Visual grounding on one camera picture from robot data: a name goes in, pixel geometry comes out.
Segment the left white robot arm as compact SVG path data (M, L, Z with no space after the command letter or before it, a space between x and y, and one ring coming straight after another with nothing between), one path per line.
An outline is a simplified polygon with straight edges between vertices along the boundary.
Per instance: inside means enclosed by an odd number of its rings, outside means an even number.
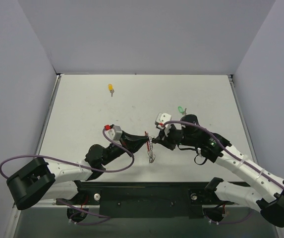
M85 158L69 162L49 156L37 156L6 179L18 210L28 209L40 200L62 198L74 204L84 201L85 191L77 182L95 180L109 170L107 164L126 153L131 158L149 141L147 136L131 135L111 129L108 147L92 145Z

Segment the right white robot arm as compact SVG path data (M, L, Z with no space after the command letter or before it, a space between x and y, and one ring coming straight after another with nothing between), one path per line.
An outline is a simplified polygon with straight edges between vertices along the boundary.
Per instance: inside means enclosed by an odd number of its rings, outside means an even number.
M243 187L214 178L204 191L207 201L220 200L249 207L272 225L284 227L283 178L254 163L221 135L201 127L196 115L172 120L171 115L159 113L155 125L160 133L154 143L171 150L180 145L194 150L197 156L229 170L248 184Z

